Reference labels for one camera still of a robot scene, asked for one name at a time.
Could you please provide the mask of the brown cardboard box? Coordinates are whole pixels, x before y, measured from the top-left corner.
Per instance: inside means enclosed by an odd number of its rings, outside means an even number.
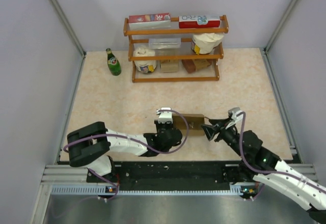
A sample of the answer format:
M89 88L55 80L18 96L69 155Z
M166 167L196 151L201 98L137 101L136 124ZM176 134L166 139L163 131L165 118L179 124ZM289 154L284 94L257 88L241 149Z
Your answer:
M203 114L182 114L186 119L189 128L189 136L204 136L205 133L201 128L201 125L205 123L205 117ZM186 134L186 124L181 116L172 114L173 125L178 128L183 135Z

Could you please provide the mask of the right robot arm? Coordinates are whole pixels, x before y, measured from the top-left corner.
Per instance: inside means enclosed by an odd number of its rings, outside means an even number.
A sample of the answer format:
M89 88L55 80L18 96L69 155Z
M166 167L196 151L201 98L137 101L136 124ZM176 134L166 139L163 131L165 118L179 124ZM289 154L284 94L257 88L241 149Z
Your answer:
M237 173L242 180L269 186L296 202L317 223L325 223L325 187L265 148L253 131L237 130L231 118L210 120L201 128L209 141L224 141L241 157Z

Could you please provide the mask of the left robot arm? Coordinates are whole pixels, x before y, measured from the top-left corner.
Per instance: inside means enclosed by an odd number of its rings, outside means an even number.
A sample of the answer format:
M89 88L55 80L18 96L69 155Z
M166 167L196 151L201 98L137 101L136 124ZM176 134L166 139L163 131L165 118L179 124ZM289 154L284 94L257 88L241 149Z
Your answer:
M155 157L181 145L182 133L172 122L156 124L155 133L130 135L109 130L104 122L95 122L67 135L63 148L71 167L87 167L103 181L114 179L114 162L107 152L128 153L138 157Z

